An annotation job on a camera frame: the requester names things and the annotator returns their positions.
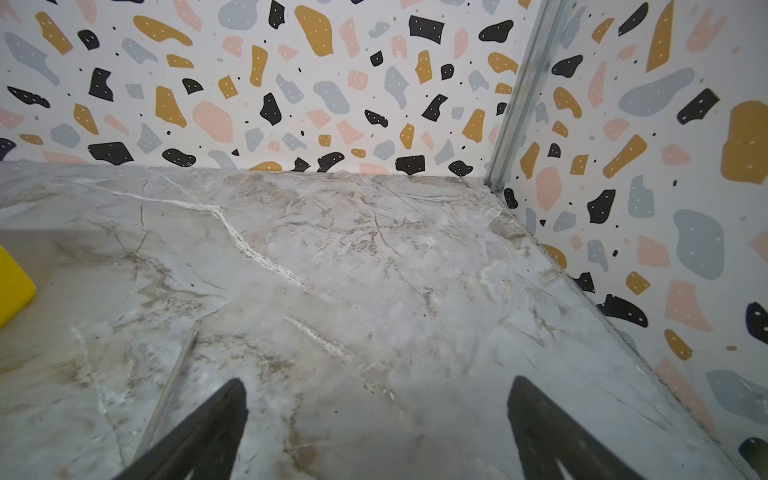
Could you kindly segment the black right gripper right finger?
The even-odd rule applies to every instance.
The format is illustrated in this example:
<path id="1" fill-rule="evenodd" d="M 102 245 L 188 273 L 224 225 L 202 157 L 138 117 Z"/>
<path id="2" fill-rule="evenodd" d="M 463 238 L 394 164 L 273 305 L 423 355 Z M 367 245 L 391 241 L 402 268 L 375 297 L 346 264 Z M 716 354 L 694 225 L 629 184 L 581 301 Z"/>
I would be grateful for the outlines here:
<path id="1" fill-rule="evenodd" d="M 641 477 L 526 377 L 514 378 L 507 417 L 526 479 Z"/>

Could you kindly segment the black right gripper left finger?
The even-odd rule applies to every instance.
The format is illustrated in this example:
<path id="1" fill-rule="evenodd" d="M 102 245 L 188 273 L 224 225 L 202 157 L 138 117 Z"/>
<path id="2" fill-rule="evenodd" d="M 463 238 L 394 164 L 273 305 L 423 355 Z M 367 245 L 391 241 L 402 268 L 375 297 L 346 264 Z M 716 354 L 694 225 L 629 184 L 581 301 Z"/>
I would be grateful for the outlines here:
<path id="1" fill-rule="evenodd" d="M 243 382 L 230 379 L 117 477 L 228 480 L 248 418 L 246 400 Z"/>

